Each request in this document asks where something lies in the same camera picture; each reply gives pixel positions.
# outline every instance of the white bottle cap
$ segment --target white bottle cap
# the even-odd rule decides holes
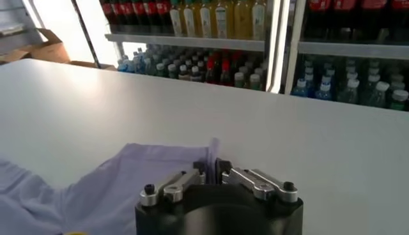
[[[260,82],[260,75],[253,73],[250,75],[250,82]]]
[[[324,75],[324,76],[322,76],[321,81],[322,81],[322,82],[325,82],[325,83],[329,83],[329,82],[331,82],[331,77]]]
[[[175,71],[176,71],[176,65],[170,64],[170,65],[167,66],[167,69],[168,69],[169,71],[175,72]]]
[[[313,73],[314,72],[314,68],[313,67],[306,67],[305,68],[305,73]]]
[[[307,85],[307,82],[305,81],[305,79],[298,79],[297,80],[297,87],[305,87]]]
[[[390,83],[390,89],[391,90],[404,90],[405,89],[405,83],[403,82],[391,82]]]
[[[263,76],[263,69],[262,68],[256,68],[254,70],[254,73],[260,75],[260,77],[261,77],[261,76]]]
[[[376,89],[378,91],[386,91],[389,88],[389,84],[387,82],[378,82],[376,84]]]
[[[397,101],[407,101],[409,97],[409,93],[407,91],[404,90],[395,90],[392,93],[392,99],[397,100]]]
[[[312,81],[314,80],[314,75],[312,73],[306,73],[304,79],[307,81]]]
[[[346,74],[346,78],[349,79],[357,79],[358,78],[358,74],[355,72],[350,72]]]
[[[379,74],[370,74],[368,77],[368,81],[370,82],[378,82],[381,79],[381,76]]]
[[[350,80],[348,80],[347,86],[349,88],[357,88],[359,86],[359,80],[358,79],[350,79]]]
[[[187,70],[186,65],[183,64],[183,65],[180,66],[180,71],[184,72],[186,70]]]
[[[390,75],[391,82],[403,82],[403,79],[404,79],[403,75],[398,73]]]
[[[159,63],[159,64],[156,65],[157,70],[163,70],[164,68],[165,68],[165,66],[162,63]]]
[[[192,72],[197,73],[199,71],[199,68],[197,66],[192,67]]]
[[[244,73],[242,72],[235,73],[235,80],[244,80]]]
[[[328,82],[322,82],[320,86],[320,90],[322,91],[329,91],[331,89],[331,84]]]

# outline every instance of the light purple cloth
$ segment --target light purple cloth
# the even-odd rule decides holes
[[[218,146],[216,139],[205,148],[127,144],[115,157],[62,190],[0,160],[0,234],[82,231],[134,235],[134,206],[143,186],[189,170],[197,160],[213,167]]]

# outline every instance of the shelf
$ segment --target shelf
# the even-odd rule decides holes
[[[254,40],[236,40],[219,38],[185,38],[175,36],[153,36],[134,34],[106,34],[110,42],[136,42],[181,47],[204,47],[230,50],[247,50],[264,52],[265,42]]]
[[[409,45],[299,42],[298,53],[379,59],[409,59]]]

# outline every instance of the refrigerator shelf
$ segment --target refrigerator shelf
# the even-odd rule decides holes
[[[265,41],[236,40],[220,38],[187,38],[175,36],[136,35],[136,34],[106,34],[110,42],[136,42],[180,47],[204,47],[215,49],[265,51]]]

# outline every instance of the white table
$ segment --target white table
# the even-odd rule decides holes
[[[409,234],[409,113],[25,59],[0,66],[0,152],[67,186],[128,142],[204,146],[293,181],[304,234]]]

